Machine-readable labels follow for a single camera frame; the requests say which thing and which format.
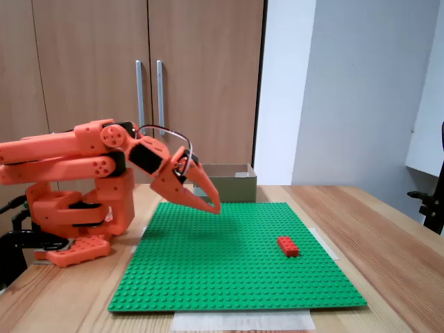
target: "wooden cabinet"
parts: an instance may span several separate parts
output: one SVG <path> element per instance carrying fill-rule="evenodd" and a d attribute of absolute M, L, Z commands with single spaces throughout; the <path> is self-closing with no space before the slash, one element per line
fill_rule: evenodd
<path fill-rule="evenodd" d="M 29 0 L 0 1 L 0 111 L 0 142 L 49 133 Z M 26 188 L 0 187 L 0 205 L 24 194 Z M 11 217 L 18 212 L 0 215 L 0 236 L 12 230 Z M 29 220 L 24 227 L 31 227 Z M 32 259 L 32 253 L 25 252 Z"/>
<path fill-rule="evenodd" d="M 42 130 L 64 132 L 94 119 L 138 123 L 136 60 L 143 64 L 146 123 L 159 124 L 156 61 L 161 60 L 164 125 L 190 138 L 204 163 L 251 162 L 263 0 L 3 0 L 1 5 L 0 24 L 10 28 L 0 32 L 7 50 L 0 53 L 1 84 L 7 85 L 0 107 L 14 118 L 3 122 L 3 141 Z M 25 90 L 26 98 L 18 95 Z M 25 116 L 25 110 L 33 112 Z M 22 119 L 31 131 L 23 133 Z M 154 135 L 172 153 L 179 146 L 174 137 Z M 136 182 L 148 181 L 136 173 Z M 87 190 L 78 184 L 60 188 Z"/>
<path fill-rule="evenodd" d="M 144 65 L 145 119 L 152 123 L 146 0 L 38 0 L 33 7 L 51 132 L 95 119 L 137 123 L 136 60 Z M 148 180 L 136 171 L 137 182 Z"/>
<path fill-rule="evenodd" d="M 153 119 L 163 62 L 164 125 L 204 163 L 247 163 L 253 135 L 263 1 L 148 0 Z M 173 150 L 175 137 L 161 136 Z"/>

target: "metal handle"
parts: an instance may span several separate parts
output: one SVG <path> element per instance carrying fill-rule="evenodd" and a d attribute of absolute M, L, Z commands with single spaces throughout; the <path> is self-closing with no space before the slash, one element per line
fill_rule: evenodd
<path fill-rule="evenodd" d="M 157 61 L 157 104 L 159 105 L 159 126 L 165 127 L 164 118 L 164 76 L 162 73 L 162 61 Z M 160 135 L 165 135 L 165 131 L 161 130 Z"/>
<path fill-rule="evenodd" d="M 142 62 L 136 60 L 137 104 L 139 106 L 139 127 L 145 125 L 144 89 L 142 82 Z"/>

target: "red lego brick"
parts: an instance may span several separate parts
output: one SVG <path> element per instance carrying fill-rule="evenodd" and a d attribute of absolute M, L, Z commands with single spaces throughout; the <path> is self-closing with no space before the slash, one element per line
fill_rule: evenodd
<path fill-rule="evenodd" d="M 278 237 L 277 238 L 277 243 L 279 244 L 282 252 L 287 257 L 297 257 L 297 256 L 299 256 L 299 249 L 296 246 L 296 244 L 294 244 L 294 242 L 291 240 L 290 237 L 288 237 L 288 236 Z"/>

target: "black chair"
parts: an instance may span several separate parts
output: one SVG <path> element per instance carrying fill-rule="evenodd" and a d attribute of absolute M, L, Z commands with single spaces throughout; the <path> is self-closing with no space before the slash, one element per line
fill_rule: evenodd
<path fill-rule="evenodd" d="M 444 149 L 444 123 L 441 127 Z M 444 226 L 444 163 L 439 173 L 438 183 L 432 196 L 427 193 L 411 191 L 408 196 L 422 200 L 419 212 L 425 215 L 424 226 L 441 234 Z"/>

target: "paper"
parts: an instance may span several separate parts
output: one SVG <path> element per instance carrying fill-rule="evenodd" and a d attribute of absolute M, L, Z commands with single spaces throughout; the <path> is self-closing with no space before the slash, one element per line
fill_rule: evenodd
<path fill-rule="evenodd" d="M 184 311 L 174 314 L 172 331 L 315 330 L 309 310 Z"/>
<path fill-rule="evenodd" d="M 327 243 L 323 240 L 323 238 L 319 235 L 319 233 L 316 231 L 316 228 L 308 228 L 310 230 L 311 234 L 316 238 L 316 240 L 319 242 L 319 244 L 324 248 L 325 252 L 328 253 L 328 255 L 333 260 L 339 260 L 339 257 L 336 255 L 336 253 L 333 252 L 332 248 L 328 246 Z"/>

